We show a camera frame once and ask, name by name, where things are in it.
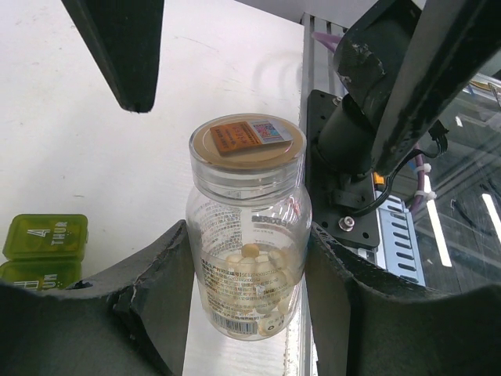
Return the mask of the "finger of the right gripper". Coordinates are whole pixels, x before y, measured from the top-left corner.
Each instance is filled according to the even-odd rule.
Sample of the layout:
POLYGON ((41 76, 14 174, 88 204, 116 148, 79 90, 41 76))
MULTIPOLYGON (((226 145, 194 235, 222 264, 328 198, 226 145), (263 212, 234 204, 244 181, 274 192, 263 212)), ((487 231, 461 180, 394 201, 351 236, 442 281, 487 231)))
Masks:
POLYGON ((499 0, 426 2, 373 144, 374 171, 392 173, 499 49, 499 0))
POLYGON ((63 6, 124 110, 152 110, 163 0, 66 0, 63 6))

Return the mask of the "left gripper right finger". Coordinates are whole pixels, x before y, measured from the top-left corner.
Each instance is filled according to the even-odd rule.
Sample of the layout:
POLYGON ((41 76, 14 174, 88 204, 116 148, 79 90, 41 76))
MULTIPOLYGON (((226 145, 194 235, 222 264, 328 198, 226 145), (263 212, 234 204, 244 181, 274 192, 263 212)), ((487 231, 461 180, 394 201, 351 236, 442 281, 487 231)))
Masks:
POLYGON ((497 375, 500 286, 411 283, 313 225, 305 265, 321 375, 497 375))

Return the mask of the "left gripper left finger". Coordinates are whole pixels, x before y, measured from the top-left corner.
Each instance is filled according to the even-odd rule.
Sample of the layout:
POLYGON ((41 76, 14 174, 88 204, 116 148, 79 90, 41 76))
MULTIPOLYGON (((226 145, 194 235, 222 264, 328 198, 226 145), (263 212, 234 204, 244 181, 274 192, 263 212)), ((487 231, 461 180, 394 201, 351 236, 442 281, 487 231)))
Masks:
POLYGON ((64 290, 1 285, 4 375, 180 375, 194 267, 178 221, 151 245, 64 290))

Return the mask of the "green pill box SUN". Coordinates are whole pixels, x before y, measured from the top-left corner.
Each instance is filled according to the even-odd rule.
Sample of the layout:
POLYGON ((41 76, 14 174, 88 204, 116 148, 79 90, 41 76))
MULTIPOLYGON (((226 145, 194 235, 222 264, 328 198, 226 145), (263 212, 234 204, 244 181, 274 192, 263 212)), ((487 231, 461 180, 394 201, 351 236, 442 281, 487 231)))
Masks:
POLYGON ((81 278, 81 263, 74 260, 8 261, 1 279, 31 291, 64 289, 81 278))

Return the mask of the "green pill box THUR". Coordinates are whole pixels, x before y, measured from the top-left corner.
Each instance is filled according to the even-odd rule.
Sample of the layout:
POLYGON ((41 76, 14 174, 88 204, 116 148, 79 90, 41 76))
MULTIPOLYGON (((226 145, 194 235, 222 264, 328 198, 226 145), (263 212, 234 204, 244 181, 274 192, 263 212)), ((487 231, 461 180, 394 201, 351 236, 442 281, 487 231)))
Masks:
POLYGON ((88 218, 82 214, 20 214, 11 222, 3 255, 10 261, 85 257, 88 218))

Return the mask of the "clear pill jar gold lid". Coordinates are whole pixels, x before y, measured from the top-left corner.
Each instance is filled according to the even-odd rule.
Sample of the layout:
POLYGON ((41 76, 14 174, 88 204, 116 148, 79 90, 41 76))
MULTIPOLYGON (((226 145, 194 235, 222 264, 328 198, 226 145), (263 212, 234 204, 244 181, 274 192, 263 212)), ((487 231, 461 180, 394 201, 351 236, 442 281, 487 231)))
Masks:
POLYGON ((312 225, 305 143, 269 114, 219 117, 190 137, 186 225, 200 300, 230 338, 271 338, 296 312, 312 225))

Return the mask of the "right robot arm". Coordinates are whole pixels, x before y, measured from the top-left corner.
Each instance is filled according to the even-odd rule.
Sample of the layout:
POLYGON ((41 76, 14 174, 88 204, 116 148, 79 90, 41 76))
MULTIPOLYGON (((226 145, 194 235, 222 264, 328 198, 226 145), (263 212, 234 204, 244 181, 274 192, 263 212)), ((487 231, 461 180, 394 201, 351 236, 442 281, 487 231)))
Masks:
MULTIPOLYGON (((122 109, 147 113, 157 90, 162 1, 66 1, 74 22, 122 109)), ((338 125, 321 133, 325 163, 348 174, 392 177, 438 116, 500 48, 497 1, 378 1, 348 29, 333 55, 348 93, 346 122, 369 137, 349 167, 333 155, 338 125)))

